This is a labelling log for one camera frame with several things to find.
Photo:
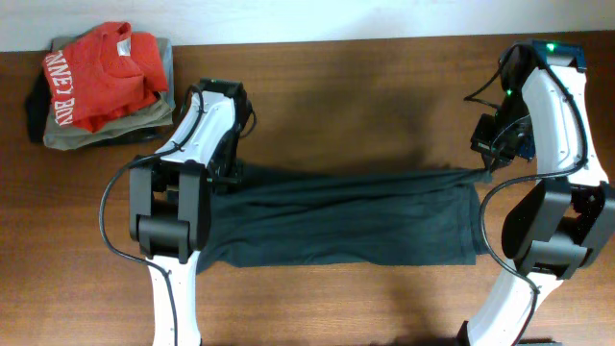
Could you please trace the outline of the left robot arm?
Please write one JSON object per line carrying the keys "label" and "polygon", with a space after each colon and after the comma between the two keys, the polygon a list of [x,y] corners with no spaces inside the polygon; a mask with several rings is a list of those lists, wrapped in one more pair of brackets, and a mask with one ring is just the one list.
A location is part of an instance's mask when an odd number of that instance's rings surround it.
{"label": "left robot arm", "polygon": [[209,239],[210,197],[239,183],[236,148],[253,109],[240,82],[202,79],[151,159],[130,170],[131,239],[149,270],[156,345],[199,345],[196,269]]}

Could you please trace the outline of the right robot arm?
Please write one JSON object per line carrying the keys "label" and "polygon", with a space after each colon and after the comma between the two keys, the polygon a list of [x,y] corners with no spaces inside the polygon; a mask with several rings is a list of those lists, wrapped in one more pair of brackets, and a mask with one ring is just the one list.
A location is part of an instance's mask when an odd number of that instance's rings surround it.
{"label": "right robot arm", "polygon": [[587,64],[579,45],[540,39],[514,42],[493,77],[504,99],[471,137],[492,173],[514,159],[536,161],[534,174],[493,187],[480,204],[507,187],[533,189],[503,223],[502,272],[479,312],[466,320],[458,345],[522,345],[546,298],[590,266],[614,234],[614,188],[597,156],[585,106]]}

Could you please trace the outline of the dark green t-shirt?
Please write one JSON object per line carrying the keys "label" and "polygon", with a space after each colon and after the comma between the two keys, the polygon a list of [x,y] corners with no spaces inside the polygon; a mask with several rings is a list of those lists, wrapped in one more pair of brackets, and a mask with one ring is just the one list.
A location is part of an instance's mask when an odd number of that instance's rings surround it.
{"label": "dark green t-shirt", "polygon": [[473,265],[482,169],[332,176],[247,164],[211,198],[209,242],[197,264],[234,267],[369,262]]}

